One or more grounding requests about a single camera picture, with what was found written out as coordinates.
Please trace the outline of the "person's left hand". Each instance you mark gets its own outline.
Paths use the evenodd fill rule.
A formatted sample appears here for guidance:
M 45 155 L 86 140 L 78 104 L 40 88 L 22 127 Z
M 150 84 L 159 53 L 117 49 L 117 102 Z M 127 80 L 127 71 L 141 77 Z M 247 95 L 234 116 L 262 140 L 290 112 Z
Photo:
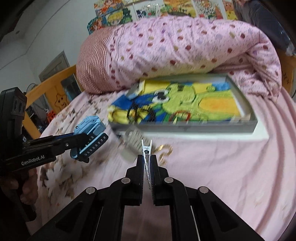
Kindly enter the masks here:
M 20 201 L 26 205 L 33 205 L 36 203 L 38 198 L 38 185 L 37 185 L 37 169 L 30 169 L 28 171 L 28 178 L 21 185 Z M 18 190 L 19 182 L 15 179 L 5 180 L 1 184 L 3 192 L 9 193 L 11 190 Z

